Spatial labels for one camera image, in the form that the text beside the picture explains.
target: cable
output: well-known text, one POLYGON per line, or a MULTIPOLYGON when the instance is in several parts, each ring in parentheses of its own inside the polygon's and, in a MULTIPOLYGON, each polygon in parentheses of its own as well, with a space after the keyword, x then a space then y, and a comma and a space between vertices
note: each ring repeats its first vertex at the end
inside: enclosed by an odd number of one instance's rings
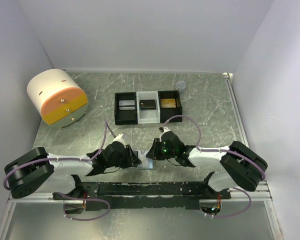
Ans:
POLYGON ((181 167, 181 165, 176 165, 176 164, 173 164, 172 162, 170 162, 170 161, 169 161, 169 159, 167 159, 167 161, 168 161, 169 163, 171 163, 173 166, 176 166, 176 167, 181 167))
POLYGON ((219 210, 219 214, 220 214, 220 213, 221 213, 221 210, 222 210, 221 196, 220 196, 220 203, 219 203, 219 206, 218 206, 218 208, 220 209, 220 210, 219 210))
POLYGON ((85 210, 83 207, 78 207, 78 206, 71 205, 71 204, 65 204, 65 206, 69 206, 69 207, 74 208, 76 210, 85 210))
POLYGON ((42 159, 38 159, 38 160, 34 160, 34 161, 30 161, 30 162, 27 162, 25 164, 22 164, 16 168, 14 168, 13 170, 11 170, 10 172, 8 172, 8 174, 5 176, 4 180, 3 180, 3 187, 6 189, 6 190, 10 190, 10 188, 8 187, 7 185, 7 182, 8 182, 8 179, 9 177, 14 174, 16 171, 20 170, 20 169, 23 169, 25 167, 28 167, 30 165, 33 165, 33 164, 38 164, 38 163, 42 163, 42 162, 46 162, 46 161, 64 161, 64 160, 77 160, 77 161, 82 161, 82 162, 90 162, 92 161, 93 159, 95 159, 102 151, 102 148, 104 147, 105 145, 105 142, 106 142, 106 137, 107 137, 107 120, 104 120, 104 134, 103 134, 103 140, 102 140, 102 144, 99 148, 99 150, 96 152, 96 154, 94 156, 92 156, 90 159, 80 159, 80 158, 77 158, 77 157, 63 157, 63 158, 56 158, 56 157, 52 157, 52 158, 42 158, 42 159))
MULTIPOLYGON (((83 193, 83 198, 84 198, 84 199, 87 198, 87 193, 86 193, 86 192, 83 193)), ((86 208, 86 201, 83 201, 83 202, 82 202, 82 207, 83 207, 84 209, 86 208)))
POLYGON ((113 136, 113 138, 116 138, 116 135, 115 135, 114 131, 112 131, 112 129, 109 127, 108 123, 106 123, 106 127, 109 129, 109 132, 111 133, 111 135, 113 136))
POLYGON ((218 207, 220 207, 220 204, 221 204, 221 194, 219 193, 219 194, 218 194, 217 201, 216 201, 216 205, 217 205, 218 207))
POLYGON ((201 130, 200 130, 200 127, 198 125, 198 123, 196 123, 195 120, 193 120, 191 117, 189 116, 183 116, 183 115, 175 115, 175 116, 172 116, 170 117, 167 121, 165 121, 165 123, 163 124, 163 126, 165 126, 167 123, 170 122, 171 119, 174 119, 174 118, 185 118, 185 119, 189 119, 191 122, 194 123, 194 125, 196 126, 196 128, 198 129, 198 132, 199 132, 199 139, 196 141, 196 144, 195 144, 195 147, 198 151, 200 152, 223 152, 223 153, 229 153, 229 154, 233 154, 233 155, 236 155, 238 156, 239 158, 242 158, 244 160, 246 160, 248 163, 250 163, 251 165, 253 165, 261 174, 262 178, 261 178, 261 181, 265 180, 266 179, 266 174, 265 172, 255 163, 253 162, 252 160, 250 160, 249 158, 247 158, 246 156, 236 152, 236 151, 231 151, 231 150, 226 150, 226 149, 208 149, 208 148, 200 148, 199 147, 199 143, 201 141, 201 130))
POLYGON ((121 167, 119 167, 117 170, 114 171, 107 171, 107 172, 103 172, 102 174, 113 174, 115 172, 118 172, 120 170, 121 167))
POLYGON ((247 211, 247 210, 251 207, 251 203, 252 203, 252 200, 251 200, 250 195, 249 195, 245 190, 242 190, 242 189, 240 189, 240 188, 233 187, 233 189, 238 190, 238 191, 240 191, 240 192, 243 192, 243 193, 249 198, 249 203, 248 203, 248 205, 247 205, 243 210, 238 211, 238 212, 236 212, 236 213, 228 214, 228 215, 216 215, 216 216, 211 215, 211 214, 208 214, 208 213, 205 213, 204 216, 209 215, 209 216, 211 216, 212 218, 225 219, 225 218, 235 217, 235 216, 240 215, 240 214, 243 214, 245 211, 247 211))
POLYGON ((82 221, 82 222, 85 222, 85 221, 93 221, 93 220, 96 220, 96 219, 100 219, 102 217, 104 217, 105 215, 107 215, 109 212, 110 212, 110 203, 106 200, 103 200, 103 199, 99 199, 99 198, 76 198, 76 197, 71 197, 71 196, 68 196, 68 195, 65 195, 61 192, 56 192, 56 194, 60 195, 61 197, 63 198, 66 198, 66 199, 70 199, 70 200, 79 200, 79 201, 90 201, 90 202, 101 202, 101 203, 105 203, 107 204, 108 208, 106 210, 105 213, 99 215, 99 216, 96 216, 96 217, 93 217, 93 218, 87 218, 87 219, 82 219, 82 218, 76 218, 76 217, 70 217, 67 213, 66 213, 66 204, 63 205, 63 214, 66 218, 70 219, 70 220, 75 220, 75 221, 82 221))

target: cylindrical container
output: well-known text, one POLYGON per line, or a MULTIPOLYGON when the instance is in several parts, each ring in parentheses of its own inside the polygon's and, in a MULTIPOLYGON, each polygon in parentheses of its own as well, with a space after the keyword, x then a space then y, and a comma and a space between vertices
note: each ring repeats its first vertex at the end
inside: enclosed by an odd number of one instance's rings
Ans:
POLYGON ((26 91, 48 125, 62 128, 87 112, 86 93, 61 69, 38 74, 31 79, 26 91))
POLYGON ((176 89, 177 89, 177 90, 179 91, 179 93, 181 93, 181 94, 185 92, 186 86, 187 86, 187 84, 186 84, 185 81, 180 80, 180 81, 177 81, 177 82, 176 82, 176 89))

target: small box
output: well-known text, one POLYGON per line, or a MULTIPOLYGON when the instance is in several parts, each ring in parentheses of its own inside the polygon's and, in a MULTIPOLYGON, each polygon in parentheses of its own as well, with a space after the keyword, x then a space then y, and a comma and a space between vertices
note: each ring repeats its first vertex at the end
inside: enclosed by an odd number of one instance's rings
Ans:
MULTIPOLYGON (((137 91, 114 94, 114 120, 116 125, 164 123, 175 115, 182 115, 179 92, 137 91)), ((182 122, 176 117, 170 122, 182 122)))

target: white wall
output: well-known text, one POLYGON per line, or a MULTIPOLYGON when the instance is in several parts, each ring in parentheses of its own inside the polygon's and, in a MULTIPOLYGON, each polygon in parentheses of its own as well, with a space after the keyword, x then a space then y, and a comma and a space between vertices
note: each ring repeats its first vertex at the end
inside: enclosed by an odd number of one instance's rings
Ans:
POLYGON ((233 81, 285 239, 300 240, 300 0, 274 1, 233 81))
POLYGON ((0 220, 9 192, 4 167, 32 148, 39 114, 26 87, 52 66, 16 0, 0 0, 0 220))
POLYGON ((18 0, 56 68, 234 72, 273 0, 18 0))

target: clear plastic cup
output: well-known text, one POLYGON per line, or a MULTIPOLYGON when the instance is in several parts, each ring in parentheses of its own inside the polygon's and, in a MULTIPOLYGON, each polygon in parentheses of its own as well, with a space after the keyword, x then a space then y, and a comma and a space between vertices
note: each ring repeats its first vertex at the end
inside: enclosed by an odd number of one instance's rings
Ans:
POLYGON ((187 86, 187 84, 186 84, 185 81, 180 80, 180 81, 177 81, 177 82, 176 82, 176 89, 177 89, 177 90, 179 91, 179 93, 181 93, 181 94, 185 92, 186 86, 187 86))

